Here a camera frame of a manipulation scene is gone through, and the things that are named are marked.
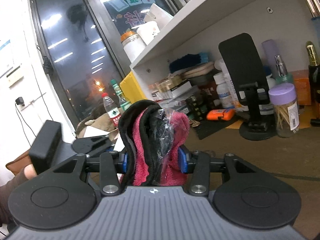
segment wire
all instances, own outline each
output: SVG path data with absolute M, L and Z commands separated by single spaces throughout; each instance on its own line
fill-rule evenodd
M 22 120 L 25 122 L 25 124 L 29 127 L 29 129 L 31 130 L 31 132 L 33 133 L 33 135 L 36 137 L 36 135 L 35 135 L 35 133 L 33 132 L 33 130 L 31 129 L 31 127 L 27 124 L 27 122 L 24 120 L 24 118 L 23 118 L 23 116 L 22 116 L 22 114 L 20 113 L 20 111 L 18 110 L 18 108 L 17 108 L 17 105 L 15 104 L 15 106 L 16 106 L 16 111 L 18 111 L 19 112 L 19 114 L 21 115 L 21 118 L 22 118 Z
M 31 64 L 31 67 L 32 67 L 32 70 L 33 70 L 33 74 L 34 74 L 34 76 L 35 76 L 36 83 L 37 83 L 37 85 L 38 85 L 38 89 L 39 89 L 39 91 L 40 91 L 40 95 L 41 95 L 41 97 L 42 97 L 42 100 L 43 100 L 43 102 L 44 102 L 44 105 L 45 105 L 45 107 L 47 108 L 47 111 L 48 111 L 48 114 L 49 114 L 51 120 L 53 121 L 53 118 L 52 118 L 52 116 L 51 116 L 51 114 L 50 114 L 50 112 L 49 112 L 48 106 L 47 106 L 47 104 L 46 104 L 45 101 L 44 101 L 43 94 L 42 94 L 42 92 L 41 92 L 41 89 L 40 89 L 40 86 L 39 86 L 39 83 L 38 83 L 38 80 L 37 80 L 37 77 L 36 77 L 35 69 L 33 68 L 33 65 L 32 65 L 32 63 L 31 63 L 31 56 L 30 56 L 30 52 L 29 52 L 29 48 L 28 48 L 28 42 L 27 42 L 27 38 L 26 38 L 26 33 L 25 33 L 25 31 L 24 31 L 23 21 L 22 21 L 22 27 L 23 27 L 24 39 L 25 39 L 25 41 L 26 41 L 27 51 L 28 51 L 28 54 L 29 54 L 30 64 Z
M 27 141 L 28 141 L 28 143 L 29 143 L 29 145 L 30 145 L 30 147 L 31 147 L 31 144 L 30 144 L 30 142 L 29 142 L 29 140 L 28 140 L 28 137 L 27 137 L 27 135 L 26 135 L 26 132 L 24 131 L 22 121 L 21 121 L 20 116 L 19 116 L 19 114 L 18 114 L 17 105 L 16 105 L 15 103 L 14 103 L 14 106 L 16 107 L 16 113 L 17 113 L 17 116 L 19 117 L 19 120 L 20 120 L 20 123 L 21 123 L 21 126 L 22 126 L 22 130 L 23 130 L 23 133 L 24 133 L 24 136 L 26 137 L 26 139 L 27 139 Z

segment brown leather bag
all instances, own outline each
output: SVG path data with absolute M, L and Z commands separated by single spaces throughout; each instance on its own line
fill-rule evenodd
M 31 164 L 31 160 L 29 157 L 29 150 L 27 150 L 14 161 L 7 163 L 6 168 L 14 175 L 17 175 L 25 166 L 29 164 Z

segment person's arm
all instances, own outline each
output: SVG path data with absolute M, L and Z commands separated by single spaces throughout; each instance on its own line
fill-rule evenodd
M 33 166 L 30 164 L 21 170 L 17 176 L 9 180 L 7 184 L 0 187 L 0 223 L 8 224 L 12 222 L 12 216 L 8 208 L 8 198 L 10 193 L 22 183 L 37 176 Z

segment plastic bag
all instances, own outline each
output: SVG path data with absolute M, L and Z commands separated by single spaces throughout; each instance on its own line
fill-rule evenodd
M 150 138 L 152 138 L 153 161 L 155 167 L 154 185 L 161 185 L 166 176 L 166 170 L 170 160 L 170 151 L 174 140 L 174 123 L 172 115 L 174 110 L 170 108 L 160 109 L 153 114 L 150 122 Z

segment pink towel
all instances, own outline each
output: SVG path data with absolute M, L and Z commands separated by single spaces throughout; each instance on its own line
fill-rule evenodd
M 138 116 L 133 125 L 133 140 L 137 149 L 137 162 L 134 175 L 134 186 L 141 185 L 146 181 L 149 175 L 148 166 L 145 163 L 144 151 L 142 141 L 139 132 L 140 118 L 143 112 Z M 187 180 L 187 175 L 181 173 L 178 165 L 178 148 L 185 143 L 189 134 L 189 120 L 188 117 L 183 114 L 174 111 L 171 115 L 170 124 L 173 125 L 174 139 L 172 149 L 168 156 L 167 166 L 164 166 L 161 174 L 161 186 L 177 186 L 183 185 Z

